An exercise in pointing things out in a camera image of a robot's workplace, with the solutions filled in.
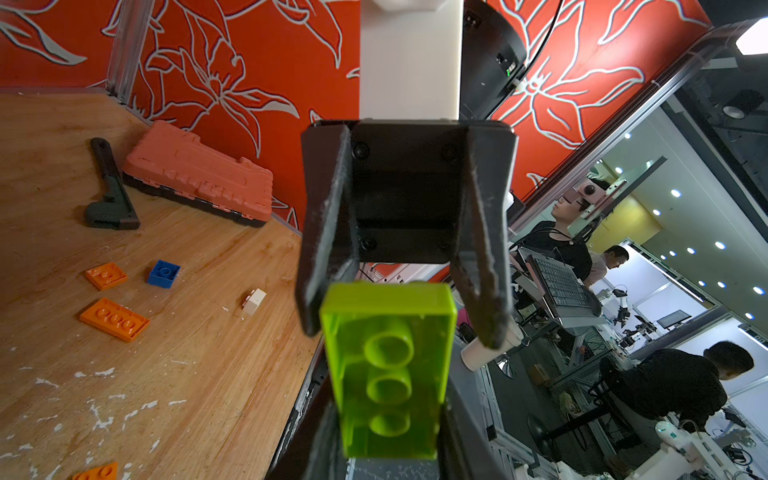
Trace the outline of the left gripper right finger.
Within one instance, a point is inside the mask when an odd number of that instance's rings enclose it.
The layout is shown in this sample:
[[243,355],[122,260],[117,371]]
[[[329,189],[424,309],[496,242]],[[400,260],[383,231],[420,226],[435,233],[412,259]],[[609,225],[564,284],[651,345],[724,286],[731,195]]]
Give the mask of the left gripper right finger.
[[437,452],[441,479],[509,478],[452,383],[447,386],[441,411]]

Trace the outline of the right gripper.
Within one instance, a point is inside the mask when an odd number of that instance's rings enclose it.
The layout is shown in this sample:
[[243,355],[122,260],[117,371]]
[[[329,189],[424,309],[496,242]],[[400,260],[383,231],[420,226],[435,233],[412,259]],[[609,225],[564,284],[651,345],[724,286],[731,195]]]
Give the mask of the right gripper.
[[301,134],[307,205],[295,301],[316,336],[331,283],[370,263],[444,264],[480,342],[512,319],[507,195],[517,136],[499,121],[317,122]]

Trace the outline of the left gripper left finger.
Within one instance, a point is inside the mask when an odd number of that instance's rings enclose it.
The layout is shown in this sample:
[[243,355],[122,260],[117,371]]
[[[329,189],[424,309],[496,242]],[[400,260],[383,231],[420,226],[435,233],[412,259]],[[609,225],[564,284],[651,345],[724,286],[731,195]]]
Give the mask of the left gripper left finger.
[[347,459],[329,367],[316,359],[289,415],[266,477],[268,479],[343,479]]

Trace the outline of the long green lego plate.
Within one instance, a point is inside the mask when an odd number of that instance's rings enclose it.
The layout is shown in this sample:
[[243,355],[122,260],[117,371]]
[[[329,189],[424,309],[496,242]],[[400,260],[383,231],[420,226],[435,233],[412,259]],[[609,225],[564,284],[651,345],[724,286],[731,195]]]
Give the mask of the long green lego plate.
[[434,460],[457,308],[446,284],[333,284],[320,308],[348,458]]

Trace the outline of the orange square lego plate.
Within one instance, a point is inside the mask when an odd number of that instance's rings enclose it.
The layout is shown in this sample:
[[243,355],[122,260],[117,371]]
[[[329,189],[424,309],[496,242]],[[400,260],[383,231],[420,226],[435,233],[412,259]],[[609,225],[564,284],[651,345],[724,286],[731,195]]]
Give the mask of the orange square lego plate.
[[84,472],[76,473],[72,480],[116,480],[118,476],[119,463],[98,466]]

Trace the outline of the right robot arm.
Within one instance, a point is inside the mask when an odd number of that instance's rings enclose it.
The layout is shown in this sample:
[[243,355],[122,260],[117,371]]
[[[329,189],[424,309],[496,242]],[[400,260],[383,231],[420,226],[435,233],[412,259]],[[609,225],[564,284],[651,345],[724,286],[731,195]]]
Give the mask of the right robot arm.
[[365,1],[359,113],[301,136],[307,207],[295,300],[320,329],[363,262],[446,264],[482,344],[512,321],[508,198],[518,139],[491,119],[527,51],[482,1]]

